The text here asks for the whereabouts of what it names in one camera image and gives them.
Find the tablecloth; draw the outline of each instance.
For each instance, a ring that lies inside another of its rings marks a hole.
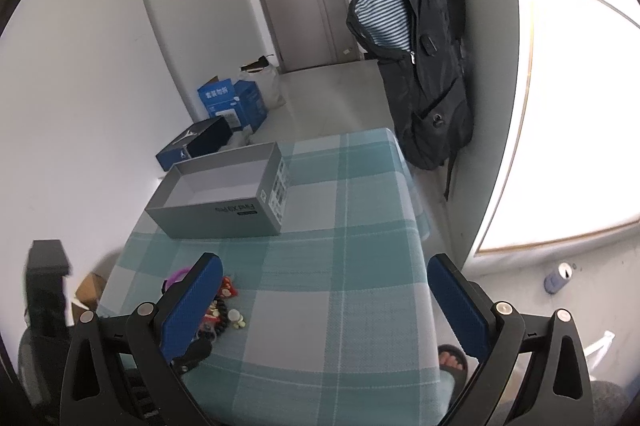
[[[290,188],[280,236],[173,240],[142,214],[98,314],[157,301],[162,281],[220,256],[247,326],[229,327],[184,382],[230,425],[429,425],[446,411],[421,239],[393,133],[280,143]]]

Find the table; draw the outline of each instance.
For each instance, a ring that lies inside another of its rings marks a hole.
[[[280,236],[173,240],[142,214],[98,314],[157,301],[215,252],[239,291],[229,327],[185,374],[230,425],[428,425],[446,411],[421,239],[427,217],[387,129],[280,144],[290,190]]]

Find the backpack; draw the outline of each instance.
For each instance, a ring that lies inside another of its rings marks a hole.
[[[468,144],[461,38],[464,0],[351,0],[347,26],[378,59],[394,131],[406,160],[424,170],[449,161]]]

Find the gray box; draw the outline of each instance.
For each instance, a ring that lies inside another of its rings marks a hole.
[[[275,236],[288,186],[278,145],[256,144],[173,165],[145,210],[171,238]]]

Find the slipper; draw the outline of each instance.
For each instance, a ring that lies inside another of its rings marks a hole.
[[[453,377],[454,384],[453,384],[453,392],[451,393],[451,400],[449,401],[449,407],[450,407],[453,405],[453,403],[455,403],[456,399],[460,396],[460,394],[462,393],[462,390],[464,390],[464,387],[466,384],[466,378],[468,377],[468,374],[469,374],[469,366],[468,366],[468,363],[466,362],[466,356],[464,352],[462,352],[462,350],[460,350],[457,346],[440,345],[438,347],[438,356],[440,356],[442,352],[447,352],[448,354],[456,358],[458,363],[462,365],[462,370],[459,370],[458,368],[453,368],[452,366],[446,366],[443,364],[439,365],[441,370],[443,370],[444,372],[448,372],[449,374],[451,374],[451,377]]]

